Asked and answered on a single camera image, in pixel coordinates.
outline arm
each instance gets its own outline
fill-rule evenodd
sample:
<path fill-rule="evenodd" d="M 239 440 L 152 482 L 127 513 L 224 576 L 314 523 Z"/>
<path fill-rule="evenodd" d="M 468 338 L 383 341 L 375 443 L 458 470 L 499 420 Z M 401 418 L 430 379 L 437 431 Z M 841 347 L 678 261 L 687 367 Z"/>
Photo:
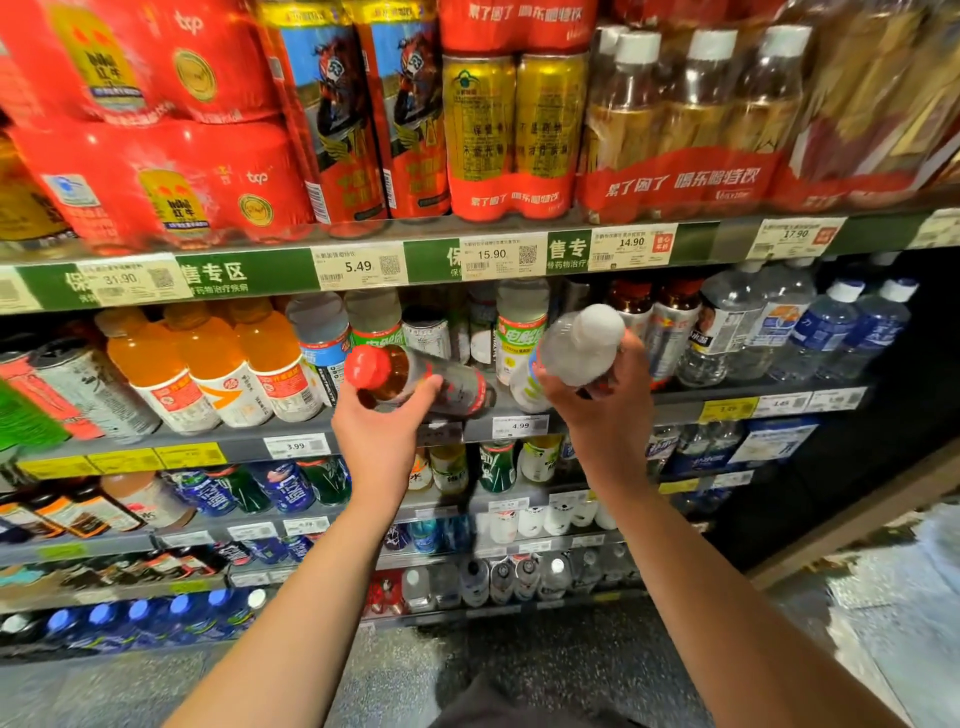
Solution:
<path fill-rule="evenodd" d="M 383 535 L 407 491 L 417 426 L 441 379 L 422 382 L 383 414 L 340 390 L 333 431 L 353 479 L 349 505 L 253 627 L 205 677 L 167 726 L 323 725 L 353 644 Z M 250 689 L 250 671 L 257 688 Z"/>
<path fill-rule="evenodd" d="M 717 726 L 903 728 L 648 486 L 650 377 L 629 331 L 613 373 L 613 392 L 601 400 L 580 399 L 552 376 L 540 381 Z"/>

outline barcode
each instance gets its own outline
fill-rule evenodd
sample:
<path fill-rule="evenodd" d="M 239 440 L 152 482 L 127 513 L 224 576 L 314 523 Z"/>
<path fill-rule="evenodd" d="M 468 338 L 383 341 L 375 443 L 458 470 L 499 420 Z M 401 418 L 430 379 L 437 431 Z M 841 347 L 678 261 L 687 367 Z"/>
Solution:
<path fill-rule="evenodd" d="M 324 225 L 330 224 L 330 215 L 326 211 L 326 200 L 324 199 L 324 192 L 320 189 L 320 186 L 315 182 L 305 182 L 306 184 L 306 193 L 310 196 L 310 206 L 313 207 L 313 214 L 317 216 L 317 219 L 324 223 Z"/>
<path fill-rule="evenodd" d="M 400 275 L 400 261 L 396 255 L 380 256 L 380 273 L 384 276 Z"/>

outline gray floor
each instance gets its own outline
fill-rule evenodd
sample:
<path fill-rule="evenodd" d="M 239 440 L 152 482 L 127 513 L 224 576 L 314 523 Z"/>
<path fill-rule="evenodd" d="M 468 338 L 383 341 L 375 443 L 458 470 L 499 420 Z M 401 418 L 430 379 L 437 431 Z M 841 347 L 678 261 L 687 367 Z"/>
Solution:
<path fill-rule="evenodd" d="M 960 595 L 935 540 L 865 551 L 850 576 L 805 573 L 772 593 L 915 728 L 960 725 Z M 158 725 L 224 649 L 4 667 L 0 726 Z M 712 725 L 647 601 L 360 634 L 328 725 L 425 726 L 481 673 L 521 703 L 613 708 L 650 728 Z"/>

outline price tag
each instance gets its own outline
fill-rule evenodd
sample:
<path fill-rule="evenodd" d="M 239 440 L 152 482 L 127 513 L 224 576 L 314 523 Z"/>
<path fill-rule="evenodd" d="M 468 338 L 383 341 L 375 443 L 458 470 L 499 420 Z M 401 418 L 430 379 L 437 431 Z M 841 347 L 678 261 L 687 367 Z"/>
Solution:
<path fill-rule="evenodd" d="M 528 497 L 518 497 L 513 500 L 491 500 L 487 504 L 488 513 L 502 513 L 503 511 L 522 511 L 530 507 Z"/>
<path fill-rule="evenodd" d="M 283 530 L 287 536 L 303 536 L 307 533 L 324 533 L 330 527 L 330 519 L 318 516 L 312 519 L 287 519 L 283 522 Z"/>
<path fill-rule="evenodd" d="M 160 540 L 167 548 L 182 548 L 184 546 L 207 546 L 216 544 L 217 540 L 209 531 L 193 531 L 192 533 L 163 534 Z"/>
<path fill-rule="evenodd" d="M 594 228 L 589 271 L 624 270 L 670 262 L 677 223 Z"/>
<path fill-rule="evenodd" d="M 233 541 L 255 541 L 256 539 L 275 539 L 276 526 L 269 521 L 263 523 L 245 523 L 227 526 Z"/>
<path fill-rule="evenodd" d="M 326 435 L 322 432 L 287 437 L 265 437 L 263 444 L 274 460 L 330 454 L 330 445 L 326 443 Z"/>
<path fill-rule="evenodd" d="M 226 457 L 216 443 L 169 445 L 163 448 L 154 448 L 154 452 L 160 456 L 166 470 L 227 464 Z"/>
<path fill-rule="evenodd" d="M 494 417 L 493 440 L 515 440 L 518 437 L 545 435 L 550 427 L 550 415 L 519 415 Z"/>
<path fill-rule="evenodd" d="M 30 292 L 20 272 L 12 265 L 0 265 L 0 313 L 42 310 L 43 306 Z"/>
<path fill-rule="evenodd" d="M 847 222 L 846 217 L 781 217 L 764 220 L 747 260 L 822 255 Z"/>
<path fill-rule="evenodd" d="M 546 232 L 460 238 L 463 280 L 546 275 Z"/>
<path fill-rule="evenodd" d="M 705 401 L 697 422 L 702 425 L 722 420 L 749 420 L 754 416 L 759 399 L 759 397 L 740 397 L 736 400 Z"/>
<path fill-rule="evenodd" d="M 822 389 L 813 393 L 810 404 L 806 406 L 804 412 L 837 412 L 842 409 L 856 409 L 865 394 L 867 394 L 866 387 Z"/>
<path fill-rule="evenodd" d="M 102 305 L 140 305 L 193 298 L 193 291 L 172 253 L 78 260 L 77 270 Z"/>
<path fill-rule="evenodd" d="M 802 415 L 810 404 L 812 392 L 798 392 L 792 395 L 766 395 L 756 401 L 754 417 L 785 417 Z"/>
<path fill-rule="evenodd" d="M 145 473 L 163 470 L 163 463 L 153 448 L 126 449 L 116 452 L 94 452 L 86 457 L 104 475 Z"/>
<path fill-rule="evenodd" d="M 16 466 L 24 473 L 29 473 L 38 480 L 100 474 L 96 466 L 82 455 L 58 457 L 52 460 L 21 460 Z"/>
<path fill-rule="evenodd" d="M 403 243 L 315 245 L 310 249 L 322 291 L 347 291 L 378 285 L 406 285 Z"/>
<path fill-rule="evenodd" d="M 528 541 L 520 544 L 517 553 L 540 553 L 541 551 L 552 551 L 553 539 L 544 539 L 543 541 Z"/>

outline yellow price tag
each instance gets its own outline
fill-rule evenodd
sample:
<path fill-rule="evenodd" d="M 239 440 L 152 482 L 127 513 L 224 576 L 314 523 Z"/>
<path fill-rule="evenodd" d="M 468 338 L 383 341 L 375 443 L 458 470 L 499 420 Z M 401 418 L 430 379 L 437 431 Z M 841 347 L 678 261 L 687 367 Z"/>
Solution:
<path fill-rule="evenodd" d="M 152 448 L 126 449 L 117 452 L 97 452 L 88 455 L 87 459 L 93 463 L 104 475 L 115 473 L 142 473 L 144 471 L 158 471 L 163 463 Z"/>
<path fill-rule="evenodd" d="M 721 420 L 749 420 L 754 416 L 754 410 L 756 410 L 756 404 L 759 401 L 760 397 L 705 401 L 697 422 L 702 425 L 703 423 L 715 423 Z"/>
<path fill-rule="evenodd" d="M 227 459 L 216 443 L 168 445 L 155 448 L 164 468 L 202 468 L 205 465 L 226 465 Z"/>
<path fill-rule="evenodd" d="M 29 473 L 40 480 L 100 474 L 96 466 L 82 455 L 58 457 L 51 460 L 21 460 L 16 465 L 24 473 Z"/>

